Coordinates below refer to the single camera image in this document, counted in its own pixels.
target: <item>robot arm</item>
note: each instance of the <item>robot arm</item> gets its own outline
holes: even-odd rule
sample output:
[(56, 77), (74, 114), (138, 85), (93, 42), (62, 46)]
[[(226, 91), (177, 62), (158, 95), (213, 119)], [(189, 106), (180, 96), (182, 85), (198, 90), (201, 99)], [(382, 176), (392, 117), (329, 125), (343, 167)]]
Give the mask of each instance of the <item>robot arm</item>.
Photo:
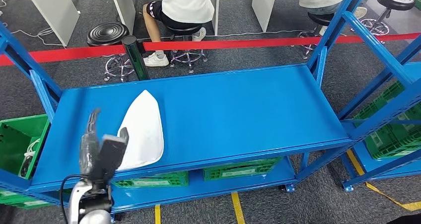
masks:
[[(92, 123), (95, 122), (97, 113), (98, 110), (95, 110), (91, 114), (87, 132), (92, 131), (90, 128), (92, 128)], [(84, 139), (84, 137), (86, 138), (85, 135), (82, 136), (79, 150), (81, 152), (80, 157), (91, 156), (92, 162), (79, 162), (80, 170), (89, 170), (89, 173), (85, 173), (87, 178), (81, 179), (71, 192), (69, 216), (66, 223), (110, 224), (110, 212), (114, 202), (109, 181), (121, 165), (129, 141), (129, 134), (127, 129), (123, 128), (118, 137), (104, 135), (99, 153), (88, 153), (95, 149), (87, 149), (88, 144), (86, 142), (95, 144), (95, 140)]]

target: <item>red barrier tape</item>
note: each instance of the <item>red barrier tape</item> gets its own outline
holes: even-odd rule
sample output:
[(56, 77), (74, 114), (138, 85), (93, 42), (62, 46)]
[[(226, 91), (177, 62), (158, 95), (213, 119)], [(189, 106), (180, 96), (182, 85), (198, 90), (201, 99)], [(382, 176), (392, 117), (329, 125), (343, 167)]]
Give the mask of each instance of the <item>red barrier tape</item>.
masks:
[[(382, 41), (415, 39), (421, 33), (394, 34), (377, 36)], [(255, 39), (255, 40), (215, 40), (215, 41), (179, 41), (179, 42), (145, 42), (143, 43), (146, 51), (154, 50), (183, 50), (183, 49), (241, 49), (241, 48), (261, 48), (278, 47), (304, 44), (317, 44), (320, 37), (312, 38), (279, 38), (279, 39)], [(336, 43), (360, 43), (358, 36), (340, 36)], [(39, 63), (59, 62), (67, 60), (94, 58), (100, 56), (109, 56), (113, 54), (125, 53), (122, 45), (101, 46), (101, 47), (82, 47), (70, 49), (56, 49), (35, 51), (29, 54)], [(13, 63), (5, 56), (0, 57), (0, 67), (10, 66)]]

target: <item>round stool seat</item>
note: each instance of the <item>round stool seat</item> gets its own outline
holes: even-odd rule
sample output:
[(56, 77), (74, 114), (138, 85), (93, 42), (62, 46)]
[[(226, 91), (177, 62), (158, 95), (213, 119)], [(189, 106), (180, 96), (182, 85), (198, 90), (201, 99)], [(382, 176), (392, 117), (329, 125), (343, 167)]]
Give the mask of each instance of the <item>round stool seat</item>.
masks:
[(415, 5), (415, 0), (377, 0), (386, 8), (395, 10), (409, 10)]
[(316, 22), (317, 24), (323, 25), (323, 26), (329, 26), (330, 21), (332, 20), (333, 16), (335, 14), (323, 14), (323, 15), (319, 15), (319, 14), (311, 14), (311, 13), (307, 13), (308, 17), (313, 20), (314, 22)]
[(100, 24), (88, 33), (89, 46), (106, 46), (121, 43), (121, 40), (129, 35), (129, 29), (120, 23), (110, 22)]
[(167, 27), (167, 29), (175, 34), (175, 35), (192, 35), (200, 30), (202, 24), (198, 24), (195, 27), (187, 28), (187, 29), (175, 29), (171, 27)]

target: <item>black shorts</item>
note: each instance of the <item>black shorts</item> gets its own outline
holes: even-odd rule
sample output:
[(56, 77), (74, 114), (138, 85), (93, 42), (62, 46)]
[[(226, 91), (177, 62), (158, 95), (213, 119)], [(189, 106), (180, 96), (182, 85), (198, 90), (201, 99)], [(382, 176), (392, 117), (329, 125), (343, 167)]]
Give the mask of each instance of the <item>black shorts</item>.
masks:
[(196, 27), (199, 24), (195, 23), (182, 23), (177, 22), (170, 17), (168, 17), (164, 12), (162, 12), (162, 1), (152, 1), (151, 3), (147, 4), (146, 12), (155, 18), (156, 20), (161, 21), (165, 26), (174, 28), (174, 29), (188, 29), (192, 27)]

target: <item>white cord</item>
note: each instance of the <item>white cord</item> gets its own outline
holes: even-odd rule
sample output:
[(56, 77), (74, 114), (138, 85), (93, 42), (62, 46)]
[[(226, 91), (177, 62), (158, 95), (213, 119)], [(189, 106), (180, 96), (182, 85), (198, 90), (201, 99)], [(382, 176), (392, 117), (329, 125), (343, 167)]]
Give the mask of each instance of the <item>white cord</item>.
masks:
[(2, 5), (0, 5), (0, 8), (5, 7), (7, 5), (7, 3), (4, 0), (0, 0), (0, 1), (3, 3)]
[[(306, 31), (306, 30), (280, 30), (280, 31), (276, 31), (276, 32), (257, 32), (257, 33), (253, 33), (253, 32), (245, 32), (242, 34), (226, 34), (226, 35), (206, 35), (205, 37), (229, 37), (229, 36), (241, 36), (241, 35), (247, 35), (247, 34), (251, 34), (251, 35), (256, 35), (256, 34), (279, 34), (279, 33), (292, 33), (292, 32), (302, 32), (302, 31)], [(161, 39), (169, 39), (171, 37), (161, 37)]]
[(38, 143), (39, 141), (40, 141), (40, 138), (38, 138), (36, 141), (32, 142), (32, 143), (28, 146), (28, 148), (26, 149), (26, 152), (27, 152), (27, 153), (29, 153), (29, 152), (33, 152), (32, 148), (33, 148), (33, 147), (34, 147), (34, 145), (35, 145), (36, 143)]
[(47, 29), (41, 30), (41, 31), (40, 31), (37, 35), (28, 34), (28, 33), (26, 33), (25, 31), (23, 31), (23, 30), (21, 30), (21, 29), (16, 30), (16, 31), (14, 31), (14, 32), (11, 32), (11, 34), (14, 34), (14, 33), (17, 33), (17, 32), (21, 32), (21, 33), (26, 34), (26, 35), (28, 35), (28, 36), (30, 36), (30, 37), (33, 37), (33, 38), (39, 38), (39, 39), (41, 39), (41, 40), (42, 40), (42, 43), (43, 43), (44, 45), (56, 45), (56, 46), (63, 46), (64, 48), (66, 48), (63, 44), (47, 44), (47, 43), (44, 41), (44, 39), (41, 37), (41, 36), (44, 36), (44, 35), (49, 35), (49, 34), (52, 34), (52, 33), (53, 33), (53, 29), (52, 29), (52, 28), (47, 28)]
[[(7, 3), (4, 1), (4, 0), (0, 0), (1, 2), (3, 2), (3, 5), (0, 5), (0, 8), (1, 7), (5, 7), (6, 5), (7, 5)], [(21, 30), (21, 29), (19, 29), (19, 30), (16, 30), (16, 31), (14, 31), (14, 32), (11, 32), (11, 34), (14, 34), (14, 33), (17, 33), (17, 32), (21, 32), (21, 33), (23, 33), (23, 34), (26, 34), (26, 35), (28, 35), (28, 36), (30, 36), (30, 37), (32, 37), (32, 38), (39, 38), (39, 39), (41, 39), (41, 41), (42, 41), (42, 43), (44, 44), (44, 45), (56, 45), (56, 46), (63, 46), (64, 48), (66, 48), (64, 45), (62, 45), (62, 44), (47, 44), (45, 41), (44, 41), (44, 39), (41, 37), (41, 36), (45, 36), (45, 35), (49, 35), (49, 34), (52, 34), (53, 33), (53, 29), (52, 28), (48, 28), (48, 29), (44, 29), (44, 30), (41, 30), (37, 35), (32, 35), (32, 34), (29, 34), (29, 33), (26, 33), (25, 31), (23, 31), (23, 30)]]

